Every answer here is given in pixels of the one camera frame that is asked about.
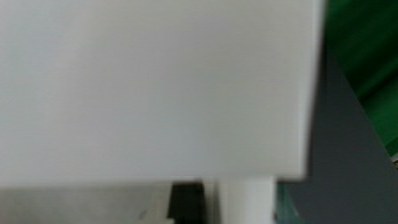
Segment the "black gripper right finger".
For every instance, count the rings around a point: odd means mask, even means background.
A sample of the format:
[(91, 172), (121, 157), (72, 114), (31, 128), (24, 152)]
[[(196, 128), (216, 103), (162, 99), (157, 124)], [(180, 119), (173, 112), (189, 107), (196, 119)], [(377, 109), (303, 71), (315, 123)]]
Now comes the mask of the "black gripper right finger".
[(290, 198), (287, 186), (278, 185), (278, 196), (276, 196), (276, 224), (299, 224), (299, 216), (295, 206)]

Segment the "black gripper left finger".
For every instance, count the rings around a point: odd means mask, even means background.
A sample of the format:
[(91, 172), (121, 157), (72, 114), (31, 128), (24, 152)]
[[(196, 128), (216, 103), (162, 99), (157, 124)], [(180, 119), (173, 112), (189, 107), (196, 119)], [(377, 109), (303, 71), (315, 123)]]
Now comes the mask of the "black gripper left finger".
[(208, 224), (205, 185), (200, 182), (173, 185), (169, 218), (175, 224)]

